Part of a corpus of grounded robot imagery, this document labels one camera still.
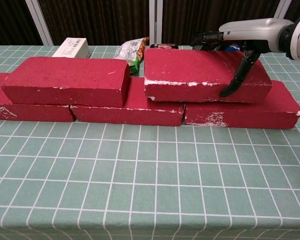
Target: table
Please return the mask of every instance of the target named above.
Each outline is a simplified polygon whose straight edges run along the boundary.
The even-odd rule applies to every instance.
[[[0,46],[0,72],[57,48]],[[117,46],[89,48],[112,58]],[[260,60],[300,104],[300,62]],[[1,239],[300,240],[300,119],[291,130],[0,121]]]

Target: white box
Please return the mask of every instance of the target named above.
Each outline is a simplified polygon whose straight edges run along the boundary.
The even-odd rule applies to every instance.
[[[89,58],[89,46],[86,38],[67,37],[52,57]]]

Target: green tablecloth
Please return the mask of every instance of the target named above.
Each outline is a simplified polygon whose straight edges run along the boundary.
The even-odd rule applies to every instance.
[[[57,48],[0,46],[0,72]],[[116,49],[90,46],[91,57]],[[260,59],[300,104],[300,62]],[[0,239],[300,240],[300,120],[292,130],[0,121]]]

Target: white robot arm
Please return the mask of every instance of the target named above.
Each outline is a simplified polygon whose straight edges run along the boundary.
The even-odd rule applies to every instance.
[[[300,61],[300,18],[295,23],[278,18],[232,21],[220,26],[219,31],[197,35],[190,43],[194,50],[204,51],[222,51],[233,44],[244,55],[231,83],[221,91],[221,97],[241,86],[260,54],[286,53],[288,58]]]

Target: red brick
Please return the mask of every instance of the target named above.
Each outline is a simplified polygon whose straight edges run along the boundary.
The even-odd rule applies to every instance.
[[[2,89],[15,104],[122,107],[129,79],[125,60],[30,57]]]
[[[73,122],[68,105],[13,104],[1,89],[2,82],[10,73],[0,73],[0,120]]]
[[[71,110],[82,122],[180,126],[184,105],[151,101],[144,93],[144,78],[132,77],[124,107],[72,105]]]
[[[291,129],[300,117],[300,106],[285,85],[273,87],[263,103],[187,103],[185,124],[230,128]]]
[[[259,60],[236,92],[219,97],[242,57],[239,51],[146,49],[145,95],[155,101],[260,103],[272,84]]]

